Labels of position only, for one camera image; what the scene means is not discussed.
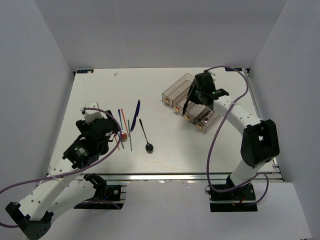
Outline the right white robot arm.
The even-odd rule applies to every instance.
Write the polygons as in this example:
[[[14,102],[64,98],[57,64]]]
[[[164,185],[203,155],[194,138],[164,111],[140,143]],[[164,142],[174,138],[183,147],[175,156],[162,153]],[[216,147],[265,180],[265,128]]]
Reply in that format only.
[[[236,99],[232,99],[227,91],[217,89],[208,71],[195,75],[186,101],[210,108],[223,117],[223,122],[229,122],[241,134],[241,160],[227,177],[225,189],[209,186],[215,192],[225,192],[229,198],[238,199],[244,193],[243,186],[248,185],[261,167],[280,153],[275,122],[253,116]]]

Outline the black spoon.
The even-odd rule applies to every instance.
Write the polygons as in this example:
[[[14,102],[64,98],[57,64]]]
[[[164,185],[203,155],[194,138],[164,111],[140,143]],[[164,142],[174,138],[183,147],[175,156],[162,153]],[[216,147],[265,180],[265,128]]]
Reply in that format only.
[[[144,126],[143,126],[143,122],[142,122],[141,119],[139,119],[139,123],[140,123],[140,126],[141,126],[141,128],[142,128],[142,132],[143,132],[144,138],[145,138],[145,140],[146,140],[145,150],[146,150],[149,154],[151,154],[151,153],[154,151],[154,146],[153,146],[151,143],[149,143],[149,141],[148,141],[148,138],[147,138],[147,135],[146,135]]]

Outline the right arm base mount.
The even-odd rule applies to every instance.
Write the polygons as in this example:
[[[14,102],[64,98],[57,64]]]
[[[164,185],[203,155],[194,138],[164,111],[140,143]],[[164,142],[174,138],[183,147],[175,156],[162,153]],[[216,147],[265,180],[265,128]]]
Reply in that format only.
[[[209,195],[211,213],[258,211],[256,195],[251,183],[228,192],[213,191],[208,185],[205,187],[204,191]]]

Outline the blue plastic knife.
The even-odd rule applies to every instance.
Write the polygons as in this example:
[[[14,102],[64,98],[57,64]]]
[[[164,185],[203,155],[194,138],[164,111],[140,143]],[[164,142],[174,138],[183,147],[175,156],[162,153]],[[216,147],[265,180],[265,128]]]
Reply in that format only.
[[[137,118],[138,118],[139,112],[140,112],[140,107],[141,107],[141,101],[138,100],[136,108],[135,108],[133,120],[132,120],[132,123],[131,123],[130,132],[132,132],[134,130],[135,126],[136,126]]]

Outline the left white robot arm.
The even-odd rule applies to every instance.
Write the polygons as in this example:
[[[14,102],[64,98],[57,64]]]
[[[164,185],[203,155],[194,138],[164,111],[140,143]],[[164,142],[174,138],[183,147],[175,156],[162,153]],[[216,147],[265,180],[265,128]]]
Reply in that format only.
[[[53,222],[75,206],[107,202],[107,182],[98,174],[85,174],[79,185],[70,183],[89,168],[101,163],[114,150],[109,143],[120,132],[120,124],[110,110],[96,106],[81,110],[84,119],[76,121],[80,134],[64,151],[49,174],[37,180],[38,186],[18,202],[10,202],[5,210],[29,240],[39,240]]]

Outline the black table knife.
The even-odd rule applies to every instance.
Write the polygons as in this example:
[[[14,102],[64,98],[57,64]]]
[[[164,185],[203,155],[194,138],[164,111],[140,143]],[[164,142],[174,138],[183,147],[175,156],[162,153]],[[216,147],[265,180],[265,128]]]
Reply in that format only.
[[[187,111],[187,107],[189,105],[189,100],[186,99],[186,102],[183,105],[183,109],[182,109],[182,115],[185,115],[186,111]]]

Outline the colourful rainbow spoon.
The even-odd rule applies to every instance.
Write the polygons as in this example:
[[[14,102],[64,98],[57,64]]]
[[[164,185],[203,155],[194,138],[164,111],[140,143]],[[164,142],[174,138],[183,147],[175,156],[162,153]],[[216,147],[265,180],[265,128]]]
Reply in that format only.
[[[121,110],[120,110],[120,109],[118,109],[118,115],[119,115],[120,126],[121,126],[121,141],[124,142],[124,141],[127,140],[128,136],[127,136],[127,134],[124,132],[124,129],[123,129],[123,122],[122,122]]]

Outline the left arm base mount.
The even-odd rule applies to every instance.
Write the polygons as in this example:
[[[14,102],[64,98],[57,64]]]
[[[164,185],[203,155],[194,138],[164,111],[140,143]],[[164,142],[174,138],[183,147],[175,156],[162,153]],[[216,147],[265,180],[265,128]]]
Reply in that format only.
[[[94,195],[74,209],[82,210],[121,210],[126,199],[127,186],[120,183],[108,183],[96,173],[85,174],[83,179],[93,185]]]

